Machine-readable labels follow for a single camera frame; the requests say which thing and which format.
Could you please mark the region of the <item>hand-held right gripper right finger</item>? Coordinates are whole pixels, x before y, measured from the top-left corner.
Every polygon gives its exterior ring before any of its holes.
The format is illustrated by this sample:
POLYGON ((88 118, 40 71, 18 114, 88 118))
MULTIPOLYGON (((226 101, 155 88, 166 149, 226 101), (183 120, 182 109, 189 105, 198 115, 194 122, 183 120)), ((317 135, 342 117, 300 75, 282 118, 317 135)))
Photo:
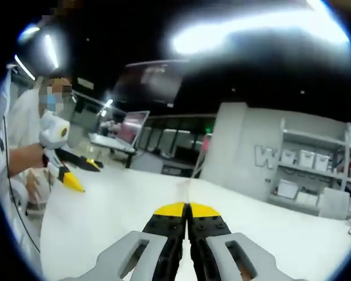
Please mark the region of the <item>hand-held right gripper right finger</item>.
POLYGON ((244 234, 232 233, 212 207, 190 203, 187 222, 198 280, 284 280, 274 256, 244 234))

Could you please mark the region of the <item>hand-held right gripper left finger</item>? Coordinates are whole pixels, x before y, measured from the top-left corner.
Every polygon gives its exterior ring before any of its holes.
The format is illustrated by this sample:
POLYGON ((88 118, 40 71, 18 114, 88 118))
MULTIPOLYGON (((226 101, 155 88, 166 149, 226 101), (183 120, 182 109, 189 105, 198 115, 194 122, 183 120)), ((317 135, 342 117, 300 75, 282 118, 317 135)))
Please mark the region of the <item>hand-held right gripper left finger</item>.
POLYGON ((131 231, 98 255, 96 280, 174 280, 183 255, 186 203, 160 207, 142 231, 131 231))

